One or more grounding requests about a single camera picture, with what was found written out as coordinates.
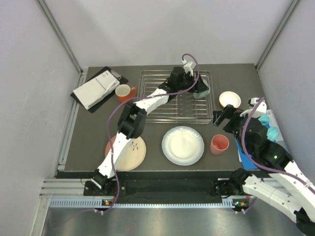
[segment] mug handle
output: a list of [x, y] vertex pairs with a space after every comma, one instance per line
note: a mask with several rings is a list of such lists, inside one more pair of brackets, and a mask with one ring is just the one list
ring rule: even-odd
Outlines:
[[132, 87], [130, 91], [131, 91], [131, 97], [134, 97], [135, 95], [137, 95], [138, 89], [136, 87]]

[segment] orange mug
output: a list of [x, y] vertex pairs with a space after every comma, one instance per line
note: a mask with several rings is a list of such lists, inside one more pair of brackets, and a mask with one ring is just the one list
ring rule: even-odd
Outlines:
[[115, 89], [115, 94], [121, 102], [126, 101], [127, 99], [134, 97], [137, 94], [137, 88], [130, 88], [128, 85], [119, 85]]

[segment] beige plate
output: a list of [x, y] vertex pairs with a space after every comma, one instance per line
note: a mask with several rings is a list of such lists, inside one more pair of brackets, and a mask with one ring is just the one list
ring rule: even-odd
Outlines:
[[[110, 150], [109, 142], [106, 145], [105, 156]], [[118, 171], [131, 171], [137, 168], [144, 160], [146, 156], [147, 148], [141, 137], [135, 139], [127, 148], [124, 155], [120, 158], [120, 161], [116, 167]]]

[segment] gray floor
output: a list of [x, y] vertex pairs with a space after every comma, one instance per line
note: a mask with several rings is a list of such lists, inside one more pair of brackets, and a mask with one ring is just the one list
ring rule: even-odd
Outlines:
[[[49, 209], [57, 228], [80, 209]], [[108, 215], [84, 212], [44, 236], [301, 236], [281, 212], [257, 201], [246, 214], [231, 209], [113, 209]]]
[[[138, 86], [140, 73], [144, 70], [171, 70], [172, 65], [165, 66], [118, 66], [115, 71], [129, 79], [128, 85]], [[101, 67], [89, 68], [87, 78], [93, 76]], [[212, 74], [215, 104], [220, 109], [219, 95], [224, 91], [234, 91], [242, 99], [241, 109], [248, 108], [248, 99], [264, 96], [263, 88], [253, 64], [216, 64], [201, 65], [201, 70]], [[104, 160], [104, 150], [108, 142], [106, 122], [111, 112], [119, 105], [112, 97], [100, 109], [91, 114], [80, 106], [73, 136], [65, 165], [65, 171], [94, 171]], [[121, 110], [114, 116], [111, 135], [114, 136]], [[180, 171], [180, 170], [235, 170], [241, 166], [238, 161], [235, 140], [231, 134], [226, 134], [230, 147], [220, 156], [210, 153], [209, 145], [216, 134], [225, 134], [220, 127], [211, 124], [189, 124], [202, 136], [205, 151], [201, 159], [191, 166], [178, 166], [171, 163], [163, 154], [161, 141], [164, 134], [180, 124], [147, 123], [142, 138], [147, 146], [147, 154], [143, 163], [134, 171]]]

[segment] pink cup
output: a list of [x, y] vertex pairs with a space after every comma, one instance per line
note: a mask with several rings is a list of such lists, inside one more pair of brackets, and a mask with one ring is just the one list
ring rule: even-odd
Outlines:
[[215, 135], [210, 144], [210, 151], [213, 155], [219, 155], [225, 150], [227, 150], [230, 142], [228, 141], [227, 137], [222, 134]]

